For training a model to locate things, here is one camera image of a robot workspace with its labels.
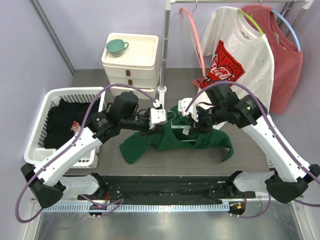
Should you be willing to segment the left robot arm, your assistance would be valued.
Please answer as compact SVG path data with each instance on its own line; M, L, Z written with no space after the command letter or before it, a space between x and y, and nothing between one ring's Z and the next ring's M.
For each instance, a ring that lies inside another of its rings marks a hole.
M65 177L64 174L87 153L118 136L122 129L151 131L161 106L155 103L140 114L138 101L133 92L121 93L106 109L93 113L84 128L50 157L36 165L26 163L21 167L30 190L43 209L62 198L87 195L100 200L106 195L107 184L98 173L78 177Z

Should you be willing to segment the green t-shirt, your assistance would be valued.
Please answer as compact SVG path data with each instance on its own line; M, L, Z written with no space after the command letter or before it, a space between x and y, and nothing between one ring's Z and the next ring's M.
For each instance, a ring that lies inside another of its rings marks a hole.
M228 152L221 160L222 162L233 156L234 147L225 132L213 129L211 133L204 133L190 129L188 134L184 134L182 129L172 128L172 125L185 126L188 123L188 118L179 115L177 106L173 106L167 115L169 121L162 126L160 132L146 134L138 131L119 145L120 153L128 164L134 164L150 148L154 148L158 152L186 149L227 149Z

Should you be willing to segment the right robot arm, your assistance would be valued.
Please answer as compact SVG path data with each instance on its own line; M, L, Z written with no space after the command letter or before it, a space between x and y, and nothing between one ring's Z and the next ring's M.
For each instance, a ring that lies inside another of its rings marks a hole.
M180 101L179 110L189 117L190 126L212 132L220 123L230 123L243 130L260 147L272 163L268 172L236 171L226 184L233 198L243 192L262 192L281 203L297 200L312 181L319 182L320 167L309 164L298 155L277 130L267 109L245 86L231 81L218 81L199 91L193 98Z

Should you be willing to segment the mint green hanger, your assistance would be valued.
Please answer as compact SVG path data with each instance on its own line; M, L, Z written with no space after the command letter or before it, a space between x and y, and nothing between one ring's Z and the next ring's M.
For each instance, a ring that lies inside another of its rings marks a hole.
M191 126L189 125L181 125L181 124L174 124L174 120L180 117L178 113L175 113L172 110L167 110L166 111L167 118L170 122L170 127L173 130L182 130L182 134L188 136L189 131L191 129Z

